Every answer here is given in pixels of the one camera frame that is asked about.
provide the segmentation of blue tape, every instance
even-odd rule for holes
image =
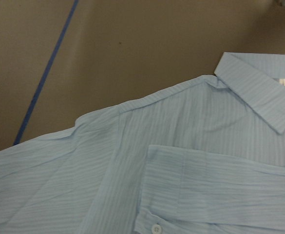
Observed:
[[[46,78],[48,76],[48,73],[49,73],[49,71],[51,69],[51,66],[54,63],[55,57],[56,57],[57,52],[59,50],[59,47],[60,47],[60,45],[62,43],[62,40],[63,40],[64,35],[65,35],[65,32],[66,32],[66,30],[67,30],[67,28],[68,28],[68,26],[70,24],[70,21],[71,21],[71,18],[73,16],[73,13],[74,13],[74,11],[76,9],[77,3],[78,3],[78,0],[74,0],[73,6],[71,8],[71,11],[70,11],[70,13],[69,13],[69,15],[68,15],[68,17],[66,19],[66,22],[65,22],[65,24],[63,26],[62,32],[61,32],[61,34],[60,34],[60,36],[58,38],[58,41],[57,41],[56,46],[55,46],[55,48],[53,50],[53,53],[51,54],[51,56],[49,58],[49,61],[48,61],[47,66],[45,68],[45,71],[44,71],[44,73],[43,73],[43,75],[42,75],[42,77],[41,77],[41,79],[39,81],[39,84],[38,84],[38,86],[36,88],[36,91],[35,91],[35,93],[33,95],[33,98],[31,100],[29,108],[27,109],[27,112],[26,112],[25,117],[23,119],[23,122],[22,122],[22,124],[21,124],[21,126],[19,128],[18,134],[16,136],[16,139],[15,139],[13,145],[17,145],[17,144],[20,143],[20,140],[22,138],[24,130],[25,130],[25,128],[26,128],[26,126],[27,126],[27,124],[29,122],[29,119],[31,117],[31,114],[32,114],[32,112],[34,110],[34,107],[35,107],[35,104],[37,102],[37,99],[38,99],[38,97],[39,97],[39,95],[41,93],[41,90],[43,89],[43,86],[45,84],[45,81],[46,81]]]

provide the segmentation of floor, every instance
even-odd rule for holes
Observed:
[[[274,0],[0,0],[0,150],[22,128],[21,142],[213,74],[223,52],[285,54],[285,7]]]

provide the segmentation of white button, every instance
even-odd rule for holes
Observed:
[[[152,234],[161,234],[162,233],[162,227],[158,224],[154,224],[152,226]]]

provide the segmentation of shirt collar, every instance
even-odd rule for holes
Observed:
[[[279,134],[285,131],[285,55],[223,54],[216,76]]]

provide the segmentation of striped shirt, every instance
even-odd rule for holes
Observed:
[[[285,233],[281,78],[285,55],[224,53],[0,151],[0,234]]]

